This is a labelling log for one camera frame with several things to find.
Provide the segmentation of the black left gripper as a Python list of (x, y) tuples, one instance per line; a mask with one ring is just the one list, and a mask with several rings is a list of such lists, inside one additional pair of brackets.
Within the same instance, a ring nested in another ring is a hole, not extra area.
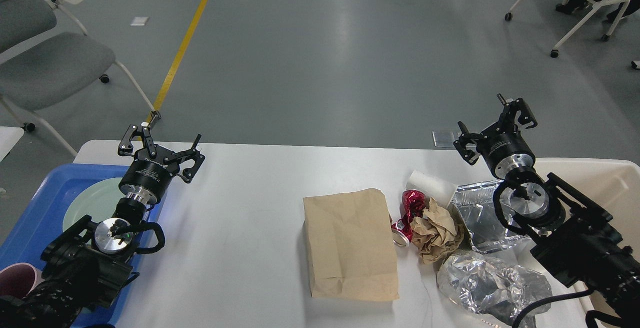
[[(194, 179), (206, 157), (198, 149), (202, 135), (197, 134), (192, 146), (180, 152), (170, 151), (169, 156), (157, 161), (159, 151), (148, 124), (131, 124), (118, 144), (118, 155), (134, 160), (118, 184), (119, 190), (130, 199), (144, 205), (160, 203), (171, 180), (180, 177), (189, 184)], [(133, 141), (139, 138), (141, 148), (134, 151)], [(193, 165), (181, 168), (181, 164), (193, 161)]]

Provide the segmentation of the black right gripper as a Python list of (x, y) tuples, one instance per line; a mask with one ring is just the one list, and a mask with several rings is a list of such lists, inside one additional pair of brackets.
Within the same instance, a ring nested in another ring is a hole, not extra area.
[(467, 164), (474, 165), (482, 157), (495, 178), (505, 179), (516, 168), (534, 166), (535, 155), (522, 138), (521, 128), (533, 129), (538, 122), (523, 98), (507, 100), (501, 94), (496, 96), (503, 106), (498, 120), (480, 133), (470, 132), (458, 121), (461, 134), (454, 147)]

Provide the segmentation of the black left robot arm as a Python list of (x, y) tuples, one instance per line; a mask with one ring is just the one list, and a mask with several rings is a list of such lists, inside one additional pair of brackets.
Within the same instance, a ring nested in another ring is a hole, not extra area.
[(192, 182), (205, 161), (200, 140), (197, 135), (190, 148), (174, 152), (153, 141), (150, 125), (130, 125), (118, 155), (133, 161), (119, 182), (122, 198), (112, 216), (94, 222), (85, 215), (46, 246), (42, 281), (21, 297), (2, 294), (2, 327), (70, 327), (83, 308), (110, 307), (139, 276), (131, 259), (165, 246), (162, 227), (145, 216), (173, 178)]

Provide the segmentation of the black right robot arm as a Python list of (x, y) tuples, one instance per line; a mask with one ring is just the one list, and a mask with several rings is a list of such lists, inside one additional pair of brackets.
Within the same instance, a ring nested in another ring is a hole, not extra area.
[(524, 99), (507, 101), (498, 120), (479, 133), (459, 121), (454, 147), (474, 165), (482, 157), (490, 173), (500, 180), (493, 192), (494, 215), (507, 230), (530, 237), (532, 256), (555, 279), (569, 287), (582, 281), (586, 290), (560, 294), (530, 303), (512, 326), (517, 327), (534, 309), (556, 301), (599, 292), (614, 315), (588, 310), (589, 327), (598, 321), (638, 327), (640, 322), (639, 262), (631, 246), (620, 247), (622, 235), (610, 224), (612, 215), (554, 173), (542, 180), (535, 171), (535, 155), (524, 141), (521, 127), (537, 121)]

